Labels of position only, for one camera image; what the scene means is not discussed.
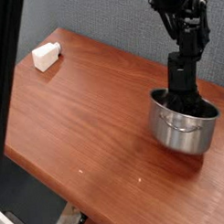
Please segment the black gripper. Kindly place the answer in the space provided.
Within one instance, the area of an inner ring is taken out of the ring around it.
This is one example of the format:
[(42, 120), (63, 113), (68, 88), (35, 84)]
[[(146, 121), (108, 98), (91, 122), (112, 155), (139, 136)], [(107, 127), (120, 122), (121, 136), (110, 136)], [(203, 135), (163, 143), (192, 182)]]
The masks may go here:
[(196, 84), (197, 63), (178, 52), (168, 55), (166, 107), (185, 115), (201, 114), (203, 100)]

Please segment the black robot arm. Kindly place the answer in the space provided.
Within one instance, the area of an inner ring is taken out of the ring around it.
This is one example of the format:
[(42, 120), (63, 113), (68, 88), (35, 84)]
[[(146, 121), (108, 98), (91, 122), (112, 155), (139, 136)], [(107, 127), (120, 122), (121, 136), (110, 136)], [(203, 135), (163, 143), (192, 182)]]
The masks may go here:
[(178, 51), (168, 55), (168, 93), (163, 104), (170, 110), (201, 117), (205, 103), (196, 84), (197, 63), (209, 42), (207, 0), (148, 0), (164, 23)]

